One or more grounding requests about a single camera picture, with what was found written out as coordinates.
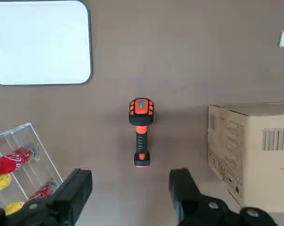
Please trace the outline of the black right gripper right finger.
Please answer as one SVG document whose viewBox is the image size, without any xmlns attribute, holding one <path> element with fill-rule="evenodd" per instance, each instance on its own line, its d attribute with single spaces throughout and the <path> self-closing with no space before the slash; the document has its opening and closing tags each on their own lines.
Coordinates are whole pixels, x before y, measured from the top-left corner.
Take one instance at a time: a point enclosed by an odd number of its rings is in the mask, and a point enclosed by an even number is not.
<svg viewBox="0 0 284 226">
<path fill-rule="evenodd" d="M 239 213 L 227 204 L 198 189 L 187 168 L 172 169 L 169 174 L 169 193 L 179 226 L 276 226 L 265 211 L 243 207 Z"/>
</svg>

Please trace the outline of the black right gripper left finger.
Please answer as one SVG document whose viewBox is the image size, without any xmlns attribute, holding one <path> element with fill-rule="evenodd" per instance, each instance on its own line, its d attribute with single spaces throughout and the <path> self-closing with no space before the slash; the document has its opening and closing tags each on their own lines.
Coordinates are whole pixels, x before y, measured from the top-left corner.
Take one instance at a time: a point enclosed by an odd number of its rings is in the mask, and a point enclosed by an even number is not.
<svg viewBox="0 0 284 226">
<path fill-rule="evenodd" d="M 27 201 L 11 215 L 0 208 L 0 226 L 74 226 L 92 190 L 92 171 L 74 169 L 52 195 Z"/>
</svg>

